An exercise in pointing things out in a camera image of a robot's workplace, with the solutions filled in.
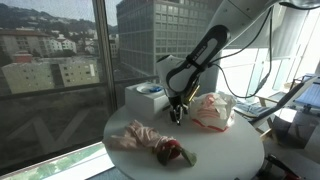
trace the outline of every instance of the white box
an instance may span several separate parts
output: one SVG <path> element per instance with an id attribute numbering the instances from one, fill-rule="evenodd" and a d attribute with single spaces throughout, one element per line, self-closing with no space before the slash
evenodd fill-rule
<path id="1" fill-rule="evenodd" d="M 164 113 L 169 113 L 168 109 L 170 108 L 167 107 L 170 104 L 168 97 L 164 93 L 164 90 L 156 93 L 142 94 L 137 91 L 137 87 L 144 84 L 146 83 L 126 87 L 126 107 L 134 113 L 137 113 L 138 115 L 149 120 L 160 118 Z"/>

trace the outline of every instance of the rooftop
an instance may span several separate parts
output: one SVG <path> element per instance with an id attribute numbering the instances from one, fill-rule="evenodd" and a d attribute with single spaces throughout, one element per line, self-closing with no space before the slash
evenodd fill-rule
<path id="1" fill-rule="evenodd" d="M 9 29 L 0 29 L 0 35 L 7 36 L 45 36 L 49 35 L 39 32 L 39 31 L 27 31 L 27 30 L 9 30 Z"/>

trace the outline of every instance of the white tabletop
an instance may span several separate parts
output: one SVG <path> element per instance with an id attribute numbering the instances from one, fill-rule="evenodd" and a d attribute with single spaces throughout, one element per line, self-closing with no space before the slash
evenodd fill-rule
<path id="1" fill-rule="evenodd" d="M 125 175 L 144 179 L 251 179 L 261 168 L 264 148 L 255 129 L 243 118 L 236 116 L 235 124 L 225 132 L 202 129 L 189 120 L 181 126 L 166 118 L 146 121 L 122 107 L 114 113 L 104 130 L 104 137 L 123 135 L 124 127 L 138 120 L 156 128 L 161 135 L 173 136 L 182 147 L 197 154 L 197 163 L 190 167 L 179 156 L 162 166 L 149 150 L 116 151 L 107 149 L 113 164 Z"/>

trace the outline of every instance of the cable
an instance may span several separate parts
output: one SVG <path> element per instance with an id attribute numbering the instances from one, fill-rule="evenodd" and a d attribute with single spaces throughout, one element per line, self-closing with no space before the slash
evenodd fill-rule
<path id="1" fill-rule="evenodd" d="M 251 94 L 251 95 L 249 95 L 249 96 L 238 96 L 238 95 L 236 95 L 236 94 L 231 90 L 231 88 L 229 87 L 229 84 L 228 84 L 228 81 L 227 81 L 227 78 L 226 78 L 226 75 L 225 75 L 223 69 L 222 69 L 218 64 L 212 64 L 212 63 L 214 63 L 215 61 L 217 61 L 217 59 L 214 60 L 212 63 L 210 63 L 211 66 L 214 65 L 214 66 L 217 66 L 217 67 L 220 69 L 220 71 L 221 71 L 222 74 L 223 74 L 224 80 L 225 80 L 225 82 L 226 82 L 227 88 L 229 89 L 229 91 L 231 92 L 231 94 L 234 95 L 234 96 L 237 97 L 237 98 L 251 98 L 251 97 L 255 96 L 255 95 L 260 91 L 260 89 L 263 87 L 263 85 L 267 82 L 267 79 L 268 79 L 268 77 L 269 77 L 269 75 L 270 75 L 270 73 L 271 73 L 271 69 L 272 69 L 272 12 L 273 12 L 273 7 L 271 7 L 271 8 L 269 9 L 268 15 L 267 15 L 267 17 L 266 17 L 266 19 L 267 19 L 268 16 L 269 16 L 269 14 L 271 13 L 271 16 L 270 16 L 270 26 L 269 26 L 269 31 L 270 31 L 270 32 L 269 32 L 269 59 L 270 59 L 269 71 L 268 71 L 268 73 L 266 74 L 266 76 L 260 81 L 260 83 L 258 84 L 257 89 L 255 90 L 255 92 L 254 92 L 253 94 Z M 262 30 L 262 28 L 263 28 L 263 26 L 264 26 L 264 24 L 265 24 L 265 22 L 266 22 L 266 19 L 265 19 L 265 21 L 263 22 L 263 25 L 262 25 L 262 27 L 260 28 L 258 34 L 259 34 L 260 31 Z M 250 44 L 252 44 L 253 41 L 251 41 L 247 46 L 245 46 L 245 48 L 247 48 L 248 46 L 250 46 Z M 236 53 L 233 53 L 233 54 L 231 54 L 231 55 L 221 57 L 220 59 L 223 59 L 223 58 L 230 57 L 230 56 L 233 56 L 233 55 L 235 55 L 235 54 L 238 54 L 238 53 L 240 53 L 241 51 L 243 51 L 245 48 L 243 48 L 243 49 L 241 49 L 240 51 L 238 51 L 238 52 L 236 52 Z"/>
<path id="2" fill-rule="evenodd" d="M 219 60 L 221 60 L 221 59 L 224 59 L 224 58 L 227 58 L 227 57 L 230 57 L 230 56 L 234 56 L 234 55 L 236 55 L 236 54 L 239 54 L 239 53 L 241 53 L 243 50 L 245 50 L 246 48 L 248 48 L 248 47 L 258 38 L 258 36 L 260 35 L 260 33 L 261 33 L 261 31 L 262 31 L 265 23 L 266 23 L 267 20 L 268 20 L 268 17 L 269 17 L 269 15 L 270 15 L 271 11 L 272 11 L 272 7 L 269 9 L 266 18 L 263 20 L 263 23 L 262 23 L 262 25 L 261 25 L 258 33 L 257 33 L 256 36 L 249 42 L 249 44 L 247 44 L 245 47 L 243 47 L 242 49 L 240 49 L 239 51 L 237 51 L 237 52 L 235 52 L 235 53 L 232 53 L 232 54 L 229 54 L 229 55 L 226 55 L 226 56 L 222 56 L 222 57 L 219 57 L 219 58 L 211 61 L 211 62 L 208 64 L 208 68 L 210 68 L 215 62 L 217 62 L 217 61 L 219 61 Z"/>

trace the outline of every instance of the pink cloth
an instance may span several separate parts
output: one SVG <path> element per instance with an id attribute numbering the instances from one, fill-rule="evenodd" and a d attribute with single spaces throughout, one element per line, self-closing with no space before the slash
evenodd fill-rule
<path id="1" fill-rule="evenodd" d="M 126 128 L 123 136 L 112 135 L 102 142 L 110 149 L 139 149 L 146 147 L 158 148 L 159 145 L 173 137 L 161 136 L 154 128 L 145 127 L 139 121 L 134 120 Z"/>

